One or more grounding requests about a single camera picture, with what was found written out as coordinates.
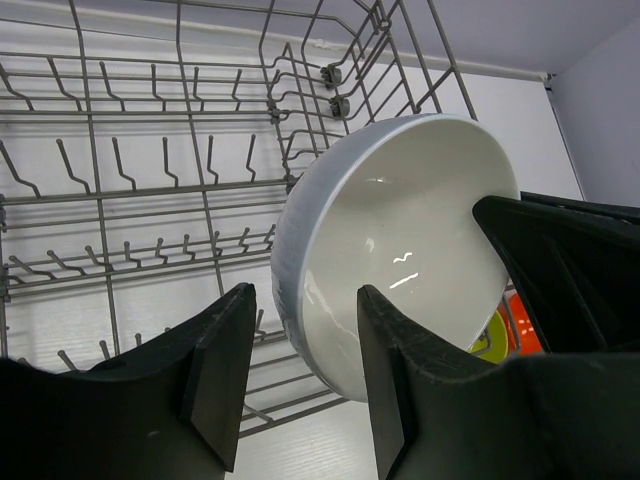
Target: white bowl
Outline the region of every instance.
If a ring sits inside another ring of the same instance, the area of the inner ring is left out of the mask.
[[[273,294],[291,343],[329,387],[366,401],[364,284],[453,345],[474,343],[507,282],[471,213],[487,195],[519,198],[509,159],[482,125],[452,115],[375,123],[307,169],[276,228]]]

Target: yellow object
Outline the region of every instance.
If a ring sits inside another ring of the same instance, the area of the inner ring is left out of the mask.
[[[487,362],[500,363],[507,358],[507,354],[509,353],[509,339],[507,336],[507,327],[502,320],[502,315],[498,312],[494,313],[493,317],[491,317],[489,326],[487,330],[485,330],[485,333],[487,331],[489,338],[491,339],[491,344],[489,344],[487,335],[483,334],[469,349],[469,352],[475,353],[490,347],[487,351],[478,356]]]

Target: orange object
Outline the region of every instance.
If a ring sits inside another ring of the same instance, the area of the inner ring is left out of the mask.
[[[520,354],[531,355],[532,353],[543,351],[540,340],[538,340],[538,336],[533,329],[533,325],[531,324],[529,315],[524,308],[524,304],[522,303],[520,295],[516,293],[509,299],[509,307],[511,308],[511,313],[513,313],[513,320],[516,324],[517,335],[520,339],[520,345],[522,346]],[[507,335],[509,336],[509,351],[515,350],[516,341],[513,335],[513,330],[511,328],[511,322],[509,322],[509,316],[503,305],[500,305],[499,310],[501,311],[502,318],[504,318],[504,321],[507,325]]]

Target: rack wheel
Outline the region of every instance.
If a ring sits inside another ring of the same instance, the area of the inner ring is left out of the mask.
[[[293,190],[293,187],[296,186],[296,181],[298,179],[296,177],[294,177],[293,175],[289,174],[289,175],[285,175],[284,176],[284,180],[287,182],[287,186],[285,188],[285,191],[287,192],[287,195],[289,195],[291,193],[291,190]]]
[[[349,110],[351,109],[351,105],[349,104],[349,99],[336,95],[331,100],[329,100],[329,106],[331,107],[331,114],[334,118],[345,119],[347,115],[349,115]]]
[[[320,69],[322,80],[327,90],[335,90],[342,83],[342,71],[335,65],[327,65]]]

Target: rack tine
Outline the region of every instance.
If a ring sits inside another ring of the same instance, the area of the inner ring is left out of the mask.
[[[281,75],[280,69],[277,69],[276,73],[273,75],[273,78],[271,79],[271,82],[266,85],[266,87],[267,87],[267,95],[271,94],[271,91],[273,90],[273,87],[276,86],[276,84],[280,81],[281,77],[282,77],[282,75]]]
[[[162,264],[165,265],[166,263],[169,262],[169,257],[167,257],[166,255],[162,255],[160,253],[160,250],[162,250],[162,244],[164,243],[164,238],[162,237],[158,237],[158,243],[156,243],[156,251],[155,251],[155,257],[156,258],[161,258],[162,259]]]
[[[274,223],[271,225],[271,228],[269,229],[267,234],[264,236],[264,240],[262,240],[264,243],[267,244],[267,250],[271,250],[271,248],[273,247],[273,240],[271,240],[271,237],[273,236],[275,231],[276,231],[276,224]]]
[[[84,251],[87,252],[87,255],[89,255],[89,258],[91,259],[91,262],[94,265],[98,265],[99,267],[105,267],[107,271],[112,270],[113,267],[110,264],[107,264],[98,260],[98,257],[94,253],[93,248],[91,248],[91,245],[87,245],[86,247],[84,247]]]
[[[127,262],[135,262],[136,268],[142,267],[142,260],[138,260],[131,256],[131,244],[128,241],[124,242],[124,259]]]
[[[200,111],[204,112],[204,100],[198,96],[198,76],[200,74],[200,67],[193,69],[193,98],[200,100]]]
[[[289,160],[287,157],[282,157],[282,168],[284,169],[284,179],[287,181],[287,195],[293,189],[293,185],[295,184],[296,177],[291,174],[291,168],[289,168]]]
[[[74,100],[76,102],[76,107],[78,108],[78,111],[81,112],[82,111],[82,104],[80,103],[80,99],[78,97],[76,97],[75,95],[71,95],[64,88],[64,84],[62,83],[62,78],[60,78],[60,74],[58,73],[58,69],[56,68],[56,64],[53,61],[53,57],[47,57],[47,62],[49,62],[49,67],[51,68],[51,73],[53,73],[53,78],[56,80],[56,84],[58,84],[58,90],[60,90],[60,93],[62,95],[64,95],[65,97],[70,98],[71,100]]]
[[[20,178],[20,175],[18,175],[18,171],[16,170],[16,167],[13,164],[13,161],[9,156],[9,152],[4,146],[4,142],[2,140],[0,140],[0,153],[2,153],[2,156],[4,157],[4,161],[7,162],[7,167],[9,167],[9,171],[11,172],[11,176],[13,177],[13,179],[16,182],[20,183],[21,185],[25,185],[31,188],[36,198],[42,198],[42,195],[40,195],[40,190],[38,190],[38,187],[36,187],[34,183],[27,182],[26,180],[23,180],[22,178]]]
[[[251,143],[249,144],[249,154],[247,155],[247,163],[245,164],[245,168],[251,172],[251,183],[256,180],[256,171],[251,168],[251,157],[253,156],[253,146],[256,143],[256,134],[251,134]]]
[[[107,95],[120,102],[120,109],[124,112],[124,100],[122,100],[122,98],[113,93],[113,91],[111,90],[111,85],[109,84],[109,76],[107,75],[107,66],[104,64],[104,62],[100,62],[100,70],[102,71],[102,79],[104,80],[104,88],[107,90]]]
[[[156,79],[156,64],[152,63],[151,64],[151,95],[154,96],[154,98],[157,98],[158,100],[160,100],[162,102],[162,111],[166,112],[167,111],[167,101],[162,98],[160,95],[158,95],[158,82]]]
[[[122,159],[120,158],[120,147],[118,146],[118,139],[116,137],[111,137],[111,142],[113,143],[113,152],[116,155],[116,165],[118,166],[118,174],[124,178],[125,180],[129,180],[131,182],[131,190],[134,192],[138,189],[136,186],[136,181],[133,177],[126,175],[124,170],[122,169]]]
[[[169,139],[162,137],[162,151],[164,152],[164,173],[173,178],[175,188],[178,188],[178,176],[169,171]]]
[[[60,357],[60,360],[64,362],[69,370],[78,370],[64,350],[58,350],[58,357]]]
[[[19,266],[21,269],[23,269],[25,272],[27,272],[27,273],[29,273],[31,275],[45,275],[45,276],[49,277],[51,280],[56,280],[56,278],[57,278],[53,273],[47,272],[46,270],[34,270],[33,268],[31,268],[29,265],[24,263],[22,260],[20,260],[15,255],[11,255],[9,257],[9,260],[12,261],[13,263],[15,263],[17,266]]]
[[[449,77],[449,75],[451,75],[454,72],[455,72],[455,69],[453,67],[447,68],[447,70],[445,70],[445,72],[440,76],[440,78],[438,80],[436,80],[436,82],[431,86],[431,88],[429,88],[427,93],[425,93],[422,96],[422,98],[420,98],[420,100],[418,100],[418,102],[416,103],[416,108],[421,109],[422,108],[422,104],[424,102],[426,102],[430,97],[433,97],[433,102],[435,104],[435,102],[437,101],[437,97],[436,97],[437,88],[440,85],[442,85],[444,83],[444,81]]]
[[[33,104],[31,103],[31,100],[29,99],[29,97],[13,89],[13,87],[11,86],[11,82],[9,82],[9,75],[7,74],[4,67],[2,66],[2,63],[0,63],[0,78],[2,78],[2,83],[4,83],[5,88],[11,95],[13,95],[16,98],[19,98],[20,100],[24,100],[24,103],[27,104],[27,107],[29,108],[29,110],[32,110],[32,111],[34,110]]]
[[[102,350],[102,356],[104,357],[104,359],[109,360],[111,358],[111,354],[109,353],[107,342],[105,342],[104,340],[100,340],[98,342],[98,345],[100,345],[100,350]]]
[[[69,157],[67,156],[67,151],[64,148],[64,142],[62,141],[62,139],[58,138],[56,140],[56,143],[58,144],[58,149],[60,150],[60,155],[62,156],[62,161],[64,162],[64,166],[67,169],[67,175],[69,175],[69,178],[74,182],[82,185],[85,192],[87,192],[87,195],[91,195],[91,188],[89,188],[89,184],[73,174],[73,169],[71,168],[71,163],[69,162]]]
[[[516,325],[515,318],[513,317],[513,311],[511,310],[511,304],[509,300],[502,294],[502,299],[500,303],[504,306],[507,312],[507,320],[509,320],[509,325],[511,326],[511,331],[514,333],[513,339],[515,340],[515,349],[513,352],[510,352],[511,355],[518,355],[522,351],[522,341],[520,340],[520,335],[518,334],[518,326]]]
[[[218,172],[211,168],[211,161],[213,159],[213,135],[209,135],[209,146],[207,148],[207,171],[215,177],[213,181],[214,185],[218,184]]]
[[[247,412],[252,413],[256,417],[258,417],[260,420],[262,420],[263,422],[266,422],[266,423],[272,423],[273,422],[273,418],[272,417],[270,417],[269,415],[267,415],[265,413],[262,413],[260,410],[256,410],[255,408],[250,407],[246,403],[243,406],[244,406],[244,409]]]
[[[185,233],[184,234],[184,242],[182,243],[182,253],[184,255],[190,255],[191,256],[191,260],[195,260],[196,253],[189,251],[189,238],[190,238],[189,234]]]
[[[215,252],[215,256],[219,257],[222,255],[222,248],[217,247],[216,245],[218,245],[218,238],[220,238],[220,231],[216,230],[215,232],[213,232],[213,251]]]
[[[242,253],[247,253],[247,251],[249,250],[249,245],[245,245],[244,241],[247,239],[247,235],[249,235],[250,231],[251,229],[249,227],[245,227],[244,232],[242,232],[242,235],[240,236],[238,246],[242,247]]]
[[[16,275],[7,275],[5,277],[7,280],[13,280],[14,282],[20,284],[20,285],[25,285],[27,282],[25,282],[24,280],[22,280],[20,277],[16,276]]]
[[[260,310],[258,310],[258,318],[256,319],[255,333],[257,335],[260,335],[261,337],[264,337],[267,334],[267,332],[260,329],[260,325],[262,324],[262,317],[264,317],[264,309],[261,308]]]
[[[393,87],[393,89],[391,89],[391,91],[387,94],[386,98],[380,103],[380,105],[378,105],[378,108],[376,108],[376,111],[373,112],[373,116],[367,121],[366,125],[371,125],[372,123],[375,122],[375,118],[378,115],[378,113],[380,113],[382,111],[382,109],[387,104],[387,102],[393,98],[393,96],[396,94],[396,92],[403,85],[404,85],[403,81],[400,80],[397,83],[397,85],[395,87]],[[399,117],[402,114],[402,112],[404,112],[407,109],[407,107],[411,107],[412,109],[414,108],[414,105],[413,105],[412,101],[407,101],[405,106],[400,110],[400,112],[398,112],[398,114],[396,116]]]
[[[83,275],[87,274],[87,272],[85,272],[80,267],[72,267],[72,266],[67,265],[66,263],[64,263],[62,261],[62,259],[55,254],[55,252],[53,250],[47,250],[47,255],[49,255],[49,257],[51,257],[51,260],[56,262],[56,264],[63,270],[72,270],[74,272],[78,272],[80,274],[80,276],[83,276]]]
[[[240,77],[242,76],[242,69],[238,69],[238,74],[236,75],[236,81],[233,82],[233,90],[231,90],[231,98],[236,100],[238,103],[236,104],[236,112],[240,110],[240,104],[242,103],[238,97],[236,97],[236,92],[238,91],[238,85],[240,84]]]

